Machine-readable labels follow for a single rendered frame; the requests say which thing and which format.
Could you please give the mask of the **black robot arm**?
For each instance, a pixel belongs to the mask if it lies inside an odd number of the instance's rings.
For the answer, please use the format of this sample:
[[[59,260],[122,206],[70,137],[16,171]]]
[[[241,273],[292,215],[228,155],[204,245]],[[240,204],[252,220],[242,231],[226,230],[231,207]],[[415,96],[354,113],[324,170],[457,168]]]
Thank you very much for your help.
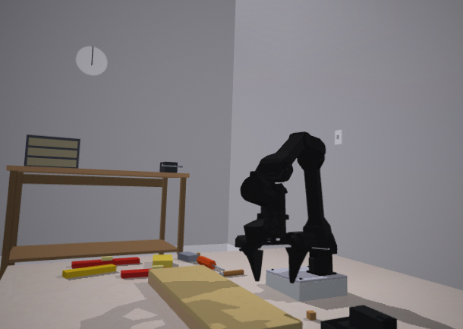
[[[337,244],[332,234],[331,225],[323,214],[323,198],[320,180],[320,167],[326,153],[325,144],[307,132],[296,132],[276,153],[264,157],[255,171],[241,186],[244,200],[261,206],[261,209],[277,207],[285,209],[287,189],[282,183],[288,181],[293,173],[292,163],[298,164],[304,171],[308,220],[303,231],[313,233],[317,247],[310,248],[308,273],[319,276],[332,275],[332,255],[337,254]],[[274,215],[273,215],[274,214]],[[269,217],[257,214],[257,219],[244,225],[246,240],[263,241],[268,236],[280,236],[279,222],[275,213]],[[318,249],[326,248],[326,249]],[[329,248],[329,250],[327,250]]]

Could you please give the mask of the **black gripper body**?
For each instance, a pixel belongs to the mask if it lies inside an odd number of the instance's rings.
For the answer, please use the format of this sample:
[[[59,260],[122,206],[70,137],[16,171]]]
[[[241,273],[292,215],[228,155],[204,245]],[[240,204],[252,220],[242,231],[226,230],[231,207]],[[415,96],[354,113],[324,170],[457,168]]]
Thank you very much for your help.
[[[238,235],[235,239],[235,247],[239,248],[261,248],[262,245],[291,245],[291,248],[316,248],[317,239],[313,233],[304,231],[286,232],[286,222],[289,220],[289,215],[285,214],[285,209],[277,207],[268,207],[260,210],[263,217],[269,217],[269,213],[275,213],[279,222],[280,236],[268,236],[263,241],[246,240],[245,235]],[[271,238],[271,239],[270,239]],[[276,240],[280,238],[280,240]],[[271,241],[271,242],[268,242]]]

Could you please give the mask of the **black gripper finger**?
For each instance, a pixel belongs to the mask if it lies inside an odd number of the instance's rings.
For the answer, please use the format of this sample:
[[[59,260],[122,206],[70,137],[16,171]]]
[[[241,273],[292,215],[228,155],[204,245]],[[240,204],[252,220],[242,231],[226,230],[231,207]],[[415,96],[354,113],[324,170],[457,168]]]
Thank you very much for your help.
[[[304,262],[304,259],[307,256],[309,251],[312,249],[308,248],[291,248],[285,247],[285,250],[288,254],[288,276],[290,283],[294,283],[298,276],[299,270],[301,269],[301,265]]]
[[[240,248],[239,250],[246,254],[254,279],[256,282],[259,282],[263,260],[263,250],[253,248]]]

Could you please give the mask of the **red flat bar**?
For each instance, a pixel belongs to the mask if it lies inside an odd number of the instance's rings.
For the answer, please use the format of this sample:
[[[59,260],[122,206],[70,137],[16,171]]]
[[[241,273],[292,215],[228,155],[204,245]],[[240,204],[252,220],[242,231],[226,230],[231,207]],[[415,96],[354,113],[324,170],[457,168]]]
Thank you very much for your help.
[[[163,268],[162,265],[152,266],[151,269]],[[121,278],[130,278],[130,277],[148,277],[149,269],[136,269],[136,270],[122,270]]]
[[[112,256],[103,256],[101,259],[96,260],[88,260],[88,261],[72,261],[71,267],[72,268],[84,268],[84,267],[96,267],[98,265],[104,264],[139,264],[140,259],[138,257],[135,258],[113,258]]]

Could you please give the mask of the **tan rectangular panel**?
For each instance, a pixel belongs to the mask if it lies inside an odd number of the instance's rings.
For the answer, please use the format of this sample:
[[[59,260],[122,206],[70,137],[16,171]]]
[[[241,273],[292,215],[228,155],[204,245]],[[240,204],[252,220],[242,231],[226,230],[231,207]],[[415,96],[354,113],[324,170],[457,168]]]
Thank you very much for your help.
[[[189,329],[303,327],[303,321],[204,265],[149,269],[148,284]]]

